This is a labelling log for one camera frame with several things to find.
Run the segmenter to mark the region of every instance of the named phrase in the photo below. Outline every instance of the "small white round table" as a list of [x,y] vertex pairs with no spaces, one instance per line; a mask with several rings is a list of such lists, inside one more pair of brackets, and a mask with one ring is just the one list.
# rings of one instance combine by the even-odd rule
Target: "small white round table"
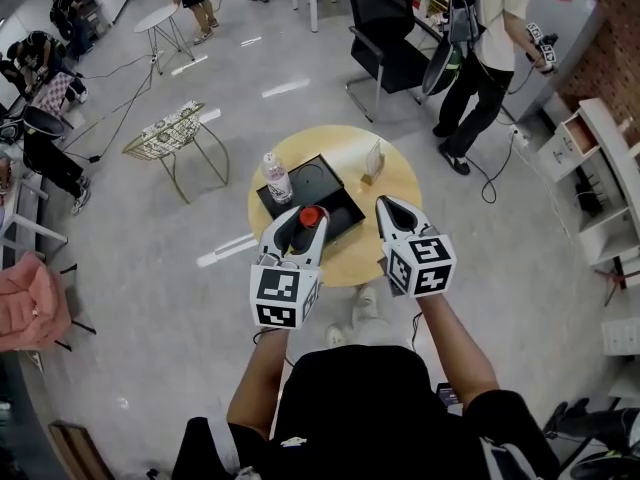
[[[185,52],[189,54],[189,57],[191,57],[192,61],[196,60],[193,53],[191,53],[191,50],[187,46],[187,42],[184,40],[178,25],[176,25],[176,22],[173,20],[173,15],[179,7],[180,6],[176,4],[169,4],[161,7],[160,9],[156,9],[146,18],[140,20],[133,29],[136,34],[141,34],[142,32],[147,33],[147,36],[149,37],[149,45],[151,46],[151,55],[153,56],[152,62],[156,65],[159,75],[162,74],[162,68],[160,67],[160,58],[158,55],[158,34],[164,37],[164,39],[177,51],[181,52],[182,50],[185,50]],[[171,25],[173,38],[160,28],[160,24],[167,20],[169,21],[169,25]]]

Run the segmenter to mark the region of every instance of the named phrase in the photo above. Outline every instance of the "power strip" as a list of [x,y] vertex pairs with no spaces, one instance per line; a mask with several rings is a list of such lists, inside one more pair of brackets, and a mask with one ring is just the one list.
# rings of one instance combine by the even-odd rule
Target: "power strip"
[[525,149],[529,146],[529,139],[525,137],[516,124],[509,126],[509,139],[512,137],[513,143],[518,146],[519,149]]

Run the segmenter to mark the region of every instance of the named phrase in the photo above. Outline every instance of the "black box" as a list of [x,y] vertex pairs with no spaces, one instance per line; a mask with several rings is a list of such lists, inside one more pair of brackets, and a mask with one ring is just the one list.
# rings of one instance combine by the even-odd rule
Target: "black box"
[[[293,187],[293,198],[287,204],[276,203],[266,185],[257,191],[262,203],[274,219],[298,205],[322,206],[329,212],[327,242],[364,219],[364,214],[345,190],[344,183],[322,155],[289,171],[289,179]],[[298,224],[291,243],[293,250],[304,249],[311,233],[312,231],[302,224]]]

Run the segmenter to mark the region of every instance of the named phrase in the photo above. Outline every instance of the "office chair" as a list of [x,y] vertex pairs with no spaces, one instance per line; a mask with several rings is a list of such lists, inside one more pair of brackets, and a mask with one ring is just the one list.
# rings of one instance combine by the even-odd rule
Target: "office chair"
[[[418,87],[429,66],[429,59],[405,37],[418,25],[437,38],[435,33],[413,15],[411,0],[350,0],[355,38],[351,56],[369,73],[347,82],[346,90],[366,118],[373,122],[378,115],[380,88],[393,94]],[[373,77],[376,81],[376,108],[371,114],[351,92],[351,85]],[[423,98],[415,97],[418,104]]]

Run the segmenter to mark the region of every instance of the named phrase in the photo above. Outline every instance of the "glossy floor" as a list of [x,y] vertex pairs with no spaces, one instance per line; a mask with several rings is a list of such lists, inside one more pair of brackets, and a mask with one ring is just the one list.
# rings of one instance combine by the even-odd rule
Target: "glossy floor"
[[[409,159],[429,218],[449,234],[458,254],[451,304],[501,383],[520,391],[536,418],[544,420],[559,400],[584,393],[607,371],[600,342],[606,287],[573,250],[543,181],[514,155],[496,182],[496,204],[484,203],[481,175],[458,176],[436,152],[431,128],[441,96],[418,107],[406,93],[383,95],[382,122],[368,123],[344,91],[345,82],[362,73],[349,53],[348,1],[320,0],[317,34],[309,30],[305,0],[297,12],[290,2],[224,0],[215,35],[193,47],[200,62],[184,67],[190,63],[186,55],[171,58],[163,76],[155,74],[152,89],[135,102],[102,161],[87,168],[93,195],[84,211],[71,217],[70,197],[48,188],[45,225],[70,237],[50,255],[51,264],[79,264],[71,303],[98,335],[74,328],[72,353],[43,353],[45,380],[60,417],[86,426],[119,476],[140,476],[150,465],[170,469],[190,417],[207,416],[216,434],[224,428],[227,404],[253,348],[248,296],[256,250],[202,268],[196,260],[250,232],[247,190],[262,155],[311,126],[370,129]],[[107,74],[147,54],[147,37],[133,28],[166,3],[131,0],[79,69],[86,76]],[[176,21],[194,36],[189,11],[181,9]],[[148,70],[143,59],[109,78],[87,80],[90,99],[80,109],[86,124],[67,141],[107,117],[70,152],[104,150],[124,112],[111,110],[133,96]],[[372,101],[372,84],[356,90]],[[229,185],[219,188],[197,151],[185,150],[178,175],[192,200],[186,205],[158,162],[121,150],[144,127],[192,99],[207,104],[208,124],[229,150],[231,175]],[[213,141],[203,136],[202,143],[220,158]],[[496,123],[470,154],[493,173],[507,150],[506,127]],[[564,203],[564,219],[575,229],[577,212],[570,199]],[[384,314],[409,338],[415,304],[392,300],[382,280],[375,285]],[[322,348],[330,322],[348,322],[353,293],[321,292],[305,328],[292,335],[293,360]],[[624,297],[616,299],[624,303]],[[417,343],[435,385],[443,375],[424,324]]]

